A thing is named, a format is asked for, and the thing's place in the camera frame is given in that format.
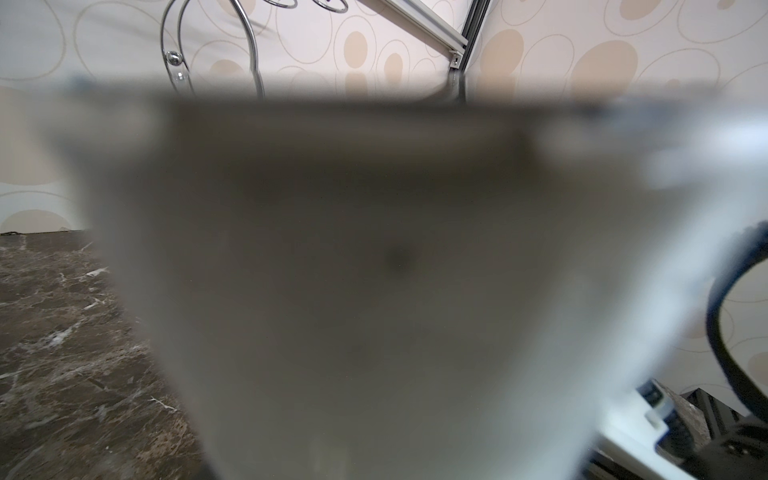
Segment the white thermos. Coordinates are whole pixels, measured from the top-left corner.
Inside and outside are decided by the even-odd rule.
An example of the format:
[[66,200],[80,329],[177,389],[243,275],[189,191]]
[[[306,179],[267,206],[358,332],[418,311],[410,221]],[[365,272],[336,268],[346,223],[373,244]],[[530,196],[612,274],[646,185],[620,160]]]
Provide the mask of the white thermos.
[[221,479],[569,479],[767,203],[767,107],[35,95]]

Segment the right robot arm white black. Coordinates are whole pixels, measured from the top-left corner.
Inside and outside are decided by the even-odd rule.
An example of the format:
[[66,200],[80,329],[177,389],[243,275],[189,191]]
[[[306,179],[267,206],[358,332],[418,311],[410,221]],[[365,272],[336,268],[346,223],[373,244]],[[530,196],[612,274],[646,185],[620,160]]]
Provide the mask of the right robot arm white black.
[[767,391],[726,343],[721,322],[731,291],[742,277],[766,262],[767,223],[763,221],[737,235],[736,250],[714,277],[708,294],[706,338],[728,386],[747,415],[683,462],[681,468],[694,479],[767,477]]

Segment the silver metal cup stand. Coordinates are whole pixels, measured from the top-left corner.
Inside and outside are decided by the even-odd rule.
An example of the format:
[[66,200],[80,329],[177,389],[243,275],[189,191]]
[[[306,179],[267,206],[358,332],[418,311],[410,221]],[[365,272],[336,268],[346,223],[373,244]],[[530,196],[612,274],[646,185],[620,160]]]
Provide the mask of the silver metal cup stand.
[[183,94],[257,97],[324,90],[347,1],[167,1],[160,52]]

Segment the horizontal aluminium frame bar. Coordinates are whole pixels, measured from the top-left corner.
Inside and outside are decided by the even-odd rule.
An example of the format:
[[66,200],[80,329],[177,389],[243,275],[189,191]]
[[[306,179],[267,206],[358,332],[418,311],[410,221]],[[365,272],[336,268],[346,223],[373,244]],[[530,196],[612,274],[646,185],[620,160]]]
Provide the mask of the horizontal aluminium frame bar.
[[443,45],[450,53],[449,68],[459,70],[469,40],[432,9],[418,0],[383,0],[407,21]]

